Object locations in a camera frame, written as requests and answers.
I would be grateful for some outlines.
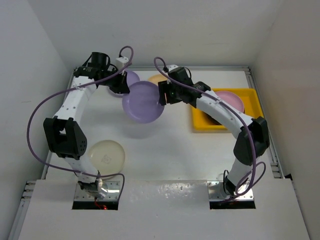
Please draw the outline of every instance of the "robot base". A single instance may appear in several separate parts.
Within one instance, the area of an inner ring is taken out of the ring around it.
[[[255,209],[254,194],[250,189],[245,195],[239,196],[231,201],[222,202],[229,197],[223,194],[222,181],[207,181],[210,209]],[[249,182],[246,182],[239,189],[243,192],[247,189]]]
[[[98,206],[106,207],[106,210],[118,210],[118,198],[121,189],[120,181],[107,181],[102,182],[101,192],[99,197],[90,195],[84,190],[81,190],[79,184],[76,185],[74,199],[73,199],[73,210],[100,210]]]

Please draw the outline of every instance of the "white wall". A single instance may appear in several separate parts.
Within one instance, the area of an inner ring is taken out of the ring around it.
[[[283,0],[28,0],[64,62],[124,45],[133,64],[247,65]]]
[[[312,239],[320,216],[320,1],[287,0],[253,73]]]
[[[7,239],[27,180],[41,176],[43,166],[30,154],[26,141],[29,116],[37,103],[65,89],[69,72],[27,0],[0,4],[0,240]],[[32,143],[45,158],[42,128],[62,102],[53,99],[40,109]]]

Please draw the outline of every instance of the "red wire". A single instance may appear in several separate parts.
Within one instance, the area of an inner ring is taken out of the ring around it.
[[[94,199],[94,205],[96,205],[100,210],[102,210],[101,206],[97,203],[97,199]]]

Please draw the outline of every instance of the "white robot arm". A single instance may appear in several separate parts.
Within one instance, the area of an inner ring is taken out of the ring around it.
[[[73,170],[94,175],[88,176],[76,173],[81,188],[95,196],[100,191],[102,182],[95,177],[99,175],[99,171],[92,165],[88,155],[85,154],[87,138],[80,128],[80,121],[86,104],[98,85],[91,84],[82,88],[78,88],[78,86],[98,81],[110,76],[117,70],[108,70],[107,55],[104,53],[93,52],[91,58],[88,66],[85,64],[74,71],[71,87],[77,89],[68,93],[61,108],[53,118],[44,120],[43,127],[51,152],[56,153],[60,158],[64,158]],[[127,57],[118,57],[116,68],[122,69],[128,61]],[[104,85],[110,87],[117,94],[130,92],[127,85],[127,72],[125,71],[108,80]]]
[[[168,68],[166,67],[165,71],[169,78],[173,79],[175,82],[167,80],[158,83],[160,94],[159,102],[161,105],[179,102],[190,104],[224,125],[236,138],[236,144],[233,149],[235,161],[229,174],[223,180],[226,189],[225,193],[232,196],[236,195],[235,191],[238,183],[252,170],[253,164],[252,146],[248,133],[244,128],[244,124],[248,126],[253,138],[256,156],[259,157],[270,145],[266,120],[263,117],[254,119],[252,116],[237,111],[230,104],[218,97],[216,93],[203,82],[193,84],[192,79],[188,76],[184,67],[170,65]],[[194,89],[201,90],[205,94],[201,94]],[[223,106],[221,102],[223,102],[223,105],[227,105],[228,108],[235,111],[243,122],[241,122],[229,109]]]

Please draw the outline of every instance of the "purple bowl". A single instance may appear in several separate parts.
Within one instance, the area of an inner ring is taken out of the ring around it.
[[[147,124],[158,119],[165,106],[159,103],[158,86],[149,81],[139,81],[132,84],[130,93],[122,98],[122,107],[126,115],[141,124]]]

